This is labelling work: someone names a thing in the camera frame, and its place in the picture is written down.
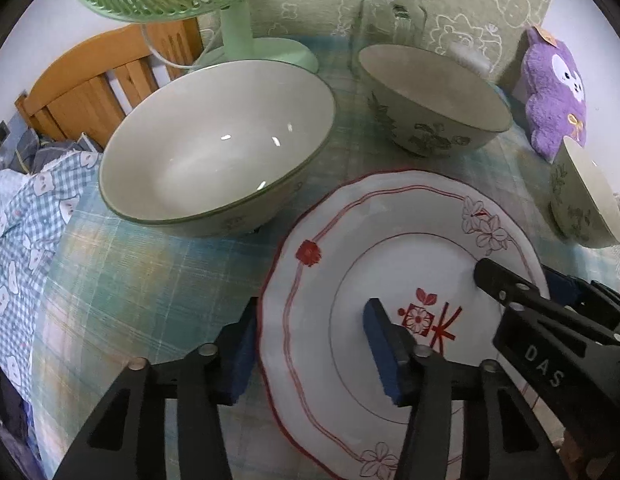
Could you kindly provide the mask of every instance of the plush toy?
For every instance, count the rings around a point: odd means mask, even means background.
[[[586,143],[586,100],[583,82],[565,43],[547,31],[528,29],[530,47],[522,75],[528,91],[526,116],[532,147],[552,162],[564,136]]]

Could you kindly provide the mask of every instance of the wooden headboard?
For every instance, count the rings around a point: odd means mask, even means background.
[[[147,26],[154,48],[176,64],[192,64],[203,50],[197,20]],[[140,25],[128,25],[83,41],[53,62],[29,95],[14,103],[26,123],[56,140],[86,132],[105,146],[125,113],[107,80],[113,70],[132,108],[158,86]],[[170,79],[183,74],[166,66]]]

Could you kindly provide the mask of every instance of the tablecloth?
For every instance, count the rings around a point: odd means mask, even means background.
[[[56,253],[34,342],[32,405],[51,478],[81,425],[133,356],[152,363],[182,357],[215,338],[257,295],[277,245],[294,220],[327,192],[359,176],[420,168],[458,178],[498,202],[530,237],[541,261],[561,272],[615,286],[605,251],[560,237],[548,209],[549,165],[516,124],[485,147],[449,159],[421,159],[397,147],[375,122],[347,68],[341,38],[304,38],[333,89],[337,117],[306,185],[254,234],[182,239],[119,219],[94,182],[84,193]],[[520,109],[514,116],[520,124]],[[167,466],[178,477],[175,407],[167,409]],[[324,479],[282,435],[254,371],[238,405],[221,409],[234,478]]]

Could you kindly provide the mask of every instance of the large bowl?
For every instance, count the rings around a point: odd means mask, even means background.
[[[449,57],[396,44],[359,52],[368,101],[402,148],[421,156],[475,150],[512,126],[512,115],[483,79]]]
[[[240,60],[192,72],[117,128],[101,194],[122,218],[173,234],[252,231],[303,185],[334,115],[329,87],[298,66]]]
[[[580,144],[564,137],[550,173],[550,207],[562,232],[584,247],[620,244],[620,212],[610,184]]]

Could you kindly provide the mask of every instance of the plate center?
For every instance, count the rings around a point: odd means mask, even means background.
[[[383,392],[363,331],[369,298],[379,298],[393,323],[450,361],[477,365],[497,357],[492,337],[501,307],[474,285],[475,263],[458,244],[429,233],[386,238],[355,260],[334,297],[330,347],[341,383],[360,406],[398,424],[409,415]]]

